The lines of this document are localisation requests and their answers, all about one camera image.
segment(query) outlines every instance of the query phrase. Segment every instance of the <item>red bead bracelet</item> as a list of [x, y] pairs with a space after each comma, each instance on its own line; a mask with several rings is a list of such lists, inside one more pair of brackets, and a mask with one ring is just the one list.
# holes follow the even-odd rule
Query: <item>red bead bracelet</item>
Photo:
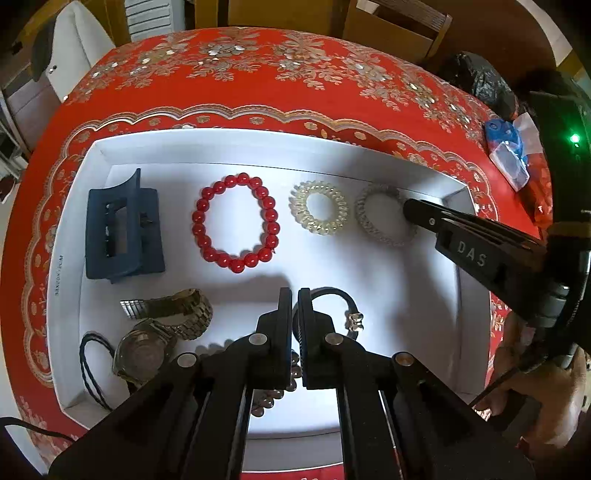
[[[209, 210], [209, 201], [216, 195], [221, 195], [226, 189], [231, 189], [236, 185], [247, 186], [252, 190], [253, 195], [260, 200], [262, 207], [262, 216], [265, 219], [264, 244], [256, 253], [248, 252], [242, 258], [232, 258], [226, 252], [221, 252], [212, 247], [212, 239], [205, 233], [205, 212]], [[197, 210], [193, 212], [193, 235], [197, 246], [201, 249], [201, 255], [207, 262], [215, 262], [222, 268], [230, 268], [234, 273], [241, 273], [245, 267], [254, 268], [261, 262], [268, 262], [277, 245], [279, 239], [277, 234], [280, 227], [277, 223], [277, 211], [275, 199], [269, 197], [269, 190], [262, 185], [259, 177], [250, 178], [246, 173], [240, 173], [237, 176], [228, 175], [223, 181], [217, 181], [212, 187], [205, 187], [201, 190], [201, 198], [197, 200]]]

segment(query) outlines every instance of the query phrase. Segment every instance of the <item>white box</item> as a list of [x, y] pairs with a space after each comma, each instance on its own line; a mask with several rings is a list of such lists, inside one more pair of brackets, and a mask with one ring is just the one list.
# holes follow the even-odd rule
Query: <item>white box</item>
[[[158, 190], [166, 272], [114, 285], [88, 280], [88, 191], [122, 183], [137, 167], [142, 169], [142, 187]], [[242, 171], [260, 176], [277, 200], [281, 232], [269, 263], [236, 275], [201, 258], [191, 234], [191, 213], [202, 187]], [[290, 213], [288, 197], [294, 185], [315, 179], [337, 186], [351, 212], [368, 182], [388, 183], [402, 189], [405, 197], [474, 212], [468, 188], [451, 177], [388, 154], [320, 138], [199, 128], [96, 141], [70, 189], [51, 258], [48, 345], [64, 413], [88, 428], [107, 413], [85, 393], [78, 360], [82, 335], [94, 330], [116, 346], [134, 324], [119, 300], [156, 298], [189, 287], [208, 296], [214, 315], [202, 337], [179, 342], [179, 353], [201, 353], [250, 334], [259, 315], [277, 308], [282, 286], [291, 287], [294, 296], [302, 287], [331, 286], [347, 291], [365, 315], [358, 341], [368, 351], [388, 356], [410, 351], [464, 398], [477, 394], [488, 364], [488, 291], [438, 253], [435, 235], [422, 229], [401, 248], [367, 236], [353, 215], [335, 236], [304, 230]], [[376, 223], [407, 228], [399, 204], [372, 201]], [[326, 206], [315, 205], [317, 210]], [[239, 254], [259, 244], [261, 222], [249, 189], [235, 187], [211, 201], [206, 226], [214, 247]], [[314, 301], [314, 308], [330, 314], [336, 330], [345, 333], [342, 299], [322, 297]], [[298, 349], [295, 340], [293, 347]], [[90, 344], [87, 355], [107, 402], [120, 404], [128, 393], [125, 383], [111, 374], [108, 353]], [[295, 392], [286, 393], [263, 417], [251, 418], [244, 470], [301, 469], [342, 461], [335, 392], [306, 391], [298, 383]]]

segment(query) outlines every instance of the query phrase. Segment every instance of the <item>red tablecloth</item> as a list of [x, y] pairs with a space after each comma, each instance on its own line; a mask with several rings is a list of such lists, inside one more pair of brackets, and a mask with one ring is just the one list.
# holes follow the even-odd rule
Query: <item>red tablecloth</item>
[[[47, 276], [61, 209], [99, 138], [165, 128], [250, 128], [373, 148], [465, 182], [478, 215], [536, 235], [490, 162], [494, 114], [421, 68], [346, 41], [295, 31], [212, 28], [111, 51], [58, 110], [27, 169], [8, 226], [0, 280], [2, 343], [22, 417], [80, 436], [64, 416], [47, 353]], [[491, 358], [507, 308], [491, 302]], [[66, 444], [31, 433], [47, 463]], [[264, 474], [343, 477], [341, 466]]]

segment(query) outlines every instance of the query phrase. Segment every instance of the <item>wooden chair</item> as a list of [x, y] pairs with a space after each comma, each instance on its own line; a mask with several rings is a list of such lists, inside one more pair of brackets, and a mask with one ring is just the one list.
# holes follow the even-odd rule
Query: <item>wooden chair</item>
[[247, 25], [340, 37], [349, 0], [194, 0], [195, 28]]
[[374, 12], [359, 8], [358, 0], [350, 1], [342, 38], [412, 63], [435, 55], [452, 23], [451, 16], [420, 0], [372, 2], [378, 4]]

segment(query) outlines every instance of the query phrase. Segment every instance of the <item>white chair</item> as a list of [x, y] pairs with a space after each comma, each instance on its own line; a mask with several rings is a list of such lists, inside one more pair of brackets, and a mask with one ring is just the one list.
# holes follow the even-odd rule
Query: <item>white chair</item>
[[57, 15], [51, 59], [45, 73], [63, 102], [82, 77], [114, 48], [99, 21], [78, 1]]

